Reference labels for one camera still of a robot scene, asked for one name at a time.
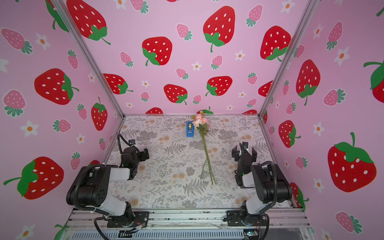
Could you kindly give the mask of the pink artificial flower bouquet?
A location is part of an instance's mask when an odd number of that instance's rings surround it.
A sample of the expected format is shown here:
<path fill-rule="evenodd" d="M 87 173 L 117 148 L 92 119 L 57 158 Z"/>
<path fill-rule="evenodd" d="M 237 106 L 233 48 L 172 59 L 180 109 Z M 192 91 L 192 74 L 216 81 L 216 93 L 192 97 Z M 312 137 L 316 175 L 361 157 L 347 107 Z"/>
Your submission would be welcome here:
<path fill-rule="evenodd" d="M 209 120 L 205 117 L 206 114 L 207 113 L 205 113 L 203 110 L 201 110 L 198 113 L 196 113 L 195 115 L 193 115 L 192 116 L 192 119 L 193 119 L 192 124 L 193 124 L 194 128 L 199 132 L 199 134 L 202 138 L 203 148 L 204 148 L 205 155 L 206 155 L 206 160 L 202 166 L 201 179 L 203 178 L 203 173 L 204 173 L 205 167 L 207 167 L 208 172 L 209 172 L 209 176 L 211 179 L 211 184 L 215 185 L 217 182 L 216 182 L 213 170 L 212 170 L 211 161 L 210 161 L 210 154 L 208 153 L 208 147 L 207 147 L 207 142 L 206 142 L 206 135 L 209 132 L 209 125 L 210 125 Z"/>

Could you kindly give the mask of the blue tape dispenser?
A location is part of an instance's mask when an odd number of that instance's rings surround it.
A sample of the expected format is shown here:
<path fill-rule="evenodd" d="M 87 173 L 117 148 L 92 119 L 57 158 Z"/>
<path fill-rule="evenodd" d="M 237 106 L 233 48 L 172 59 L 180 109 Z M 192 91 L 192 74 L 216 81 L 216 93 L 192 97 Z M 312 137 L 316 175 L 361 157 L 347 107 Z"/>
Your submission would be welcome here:
<path fill-rule="evenodd" d="M 193 122 L 187 122 L 186 125 L 186 135 L 188 138 L 192 138 L 194 136 L 194 125 Z"/>

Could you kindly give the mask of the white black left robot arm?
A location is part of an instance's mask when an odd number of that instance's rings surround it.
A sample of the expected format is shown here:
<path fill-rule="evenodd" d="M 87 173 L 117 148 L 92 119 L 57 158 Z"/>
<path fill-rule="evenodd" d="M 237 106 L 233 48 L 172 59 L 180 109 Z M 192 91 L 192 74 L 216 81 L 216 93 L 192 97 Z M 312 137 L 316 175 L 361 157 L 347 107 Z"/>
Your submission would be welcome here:
<path fill-rule="evenodd" d="M 109 184 L 133 180 L 138 173 L 139 164 L 150 156 L 146 148 L 140 151 L 137 147 L 129 147 L 121 152 L 121 157 L 120 166 L 98 164 L 81 168 L 67 193 L 67 204 L 78 210 L 133 221 L 131 205 L 110 195 Z"/>

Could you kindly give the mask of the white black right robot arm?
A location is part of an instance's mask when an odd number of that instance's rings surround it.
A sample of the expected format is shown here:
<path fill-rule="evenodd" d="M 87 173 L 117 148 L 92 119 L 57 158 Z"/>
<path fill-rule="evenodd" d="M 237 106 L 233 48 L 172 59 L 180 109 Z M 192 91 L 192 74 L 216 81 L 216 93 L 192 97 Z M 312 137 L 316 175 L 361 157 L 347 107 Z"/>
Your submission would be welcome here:
<path fill-rule="evenodd" d="M 240 143 L 240 149 L 232 149 L 232 158 L 238 163 L 235 170 L 235 180 L 242 189 L 255 189 L 256 195 L 244 201 L 239 216 L 260 217 L 276 203 L 282 203 L 292 198 L 290 184 L 278 165 L 271 161 L 256 164 L 257 152 L 248 151 L 248 143 Z"/>

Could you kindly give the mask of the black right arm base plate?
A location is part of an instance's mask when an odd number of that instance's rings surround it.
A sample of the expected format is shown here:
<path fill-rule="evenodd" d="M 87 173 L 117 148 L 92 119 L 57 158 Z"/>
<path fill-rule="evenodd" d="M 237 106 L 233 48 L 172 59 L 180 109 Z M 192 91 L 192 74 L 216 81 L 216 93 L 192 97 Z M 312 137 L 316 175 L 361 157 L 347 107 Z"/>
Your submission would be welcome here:
<path fill-rule="evenodd" d="M 243 218 L 240 211 L 226 211 L 226 216 L 223 219 L 229 227 L 266 227 L 268 225 L 268 219 L 266 216 L 253 216 L 247 220 Z"/>

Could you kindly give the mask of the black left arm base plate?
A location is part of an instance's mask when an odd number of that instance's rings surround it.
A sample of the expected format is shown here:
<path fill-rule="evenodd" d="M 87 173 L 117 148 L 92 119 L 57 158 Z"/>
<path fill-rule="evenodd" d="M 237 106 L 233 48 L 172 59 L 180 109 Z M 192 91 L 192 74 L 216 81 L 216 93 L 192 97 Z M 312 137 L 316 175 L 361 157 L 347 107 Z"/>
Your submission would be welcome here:
<path fill-rule="evenodd" d="M 132 215 L 124 214 L 120 217 L 111 217 L 108 220 L 108 228 L 126 228 L 133 229 L 136 227 L 145 228 L 148 224 L 150 212 L 147 211 L 135 211 Z"/>

